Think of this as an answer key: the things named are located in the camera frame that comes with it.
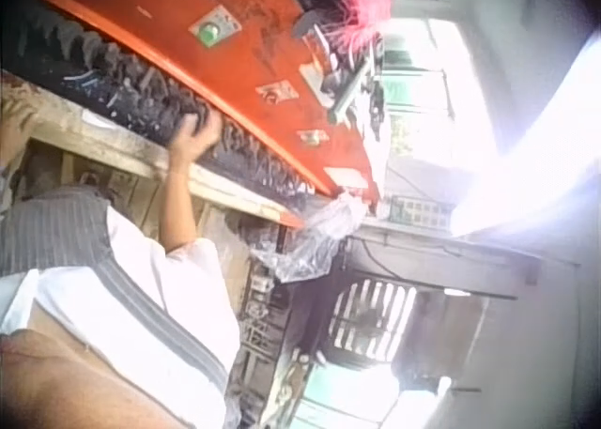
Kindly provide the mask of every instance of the hand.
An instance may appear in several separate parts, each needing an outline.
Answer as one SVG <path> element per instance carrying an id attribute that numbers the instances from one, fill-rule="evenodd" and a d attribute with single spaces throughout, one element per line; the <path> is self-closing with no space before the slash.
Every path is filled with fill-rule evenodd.
<path id="1" fill-rule="evenodd" d="M 190 165 L 215 145 L 222 133 L 222 116 L 209 110 L 205 126 L 194 135 L 198 115 L 185 115 L 175 138 L 169 146 L 169 169 L 188 172 Z"/>
<path id="2" fill-rule="evenodd" d="M 0 169 L 5 169 L 25 148 L 36 126 L 36 109 L 17 100 L 2 102 Z"/>

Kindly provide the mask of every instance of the green button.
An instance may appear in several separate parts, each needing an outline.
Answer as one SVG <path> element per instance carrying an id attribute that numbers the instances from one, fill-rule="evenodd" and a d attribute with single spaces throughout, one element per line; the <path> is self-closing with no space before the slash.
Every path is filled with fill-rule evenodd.
<path id="1" fill-rule="evenodd" d="M 206 23 L 198 29 L 196 36 L 205 44 L 210 47 L 219 40 L 219 27 L 214 23 Z"/>

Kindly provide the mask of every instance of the gray pinstripe fabric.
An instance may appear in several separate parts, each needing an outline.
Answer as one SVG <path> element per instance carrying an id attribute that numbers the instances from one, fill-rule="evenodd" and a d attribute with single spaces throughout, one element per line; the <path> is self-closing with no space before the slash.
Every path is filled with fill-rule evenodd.
<path id="1" fill-rule="evenodd" d="M 166 314 L 116 262 L 107 200 L 91 188 L 64 187 L 15 206 L 0 222 L 0 278 L 29 269 L 90 267 L 106 289 L 158 340 L 225 392 L 217 358 Z"/>

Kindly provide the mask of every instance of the person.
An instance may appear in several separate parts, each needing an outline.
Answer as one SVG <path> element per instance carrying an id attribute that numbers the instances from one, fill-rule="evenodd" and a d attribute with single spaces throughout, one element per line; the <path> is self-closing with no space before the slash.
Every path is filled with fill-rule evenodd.
<path id="1" fill-rule="evenodd" d="M 36 124 L 34 109 L 3 106 L 0 167 Z M 1 427 L 223 426 L 239 326 L 188 190 L 222 120 L 196 125 L 186 115 L 169 146 L 160 243 L 82 186 L 0 222 Z"/>

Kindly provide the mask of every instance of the pink tassel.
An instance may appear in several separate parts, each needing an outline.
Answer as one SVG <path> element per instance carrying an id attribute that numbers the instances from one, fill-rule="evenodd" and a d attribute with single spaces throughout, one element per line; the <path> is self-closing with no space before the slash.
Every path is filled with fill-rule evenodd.
<path id="1" fill-rule="evenodd" d="M 391 19 L 392 0 L 342 0 L 344 24 L 330 35 L 338 47 L 358 52 L 378 32 L 380 23 Z"/>

